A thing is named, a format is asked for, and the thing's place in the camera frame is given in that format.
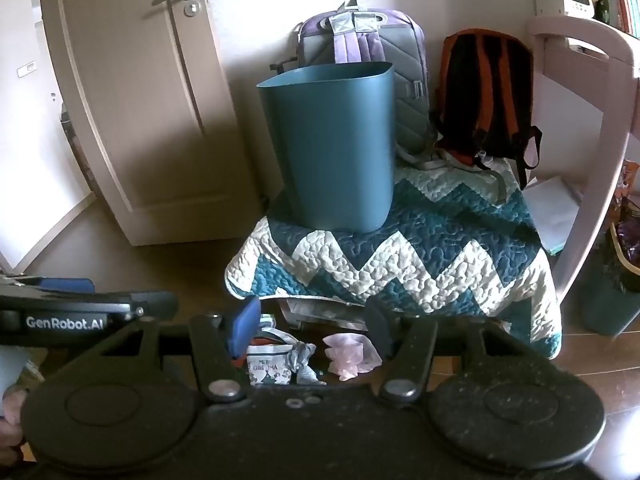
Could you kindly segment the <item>person's left hand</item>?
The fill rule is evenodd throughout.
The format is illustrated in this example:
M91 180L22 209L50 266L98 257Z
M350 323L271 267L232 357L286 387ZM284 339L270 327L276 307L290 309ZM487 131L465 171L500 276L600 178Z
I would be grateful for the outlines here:
M1 465L11 466L22 458L20 446L24 438L21 426L21 409L27 391L21 387L11 387L2 396L1 407Z

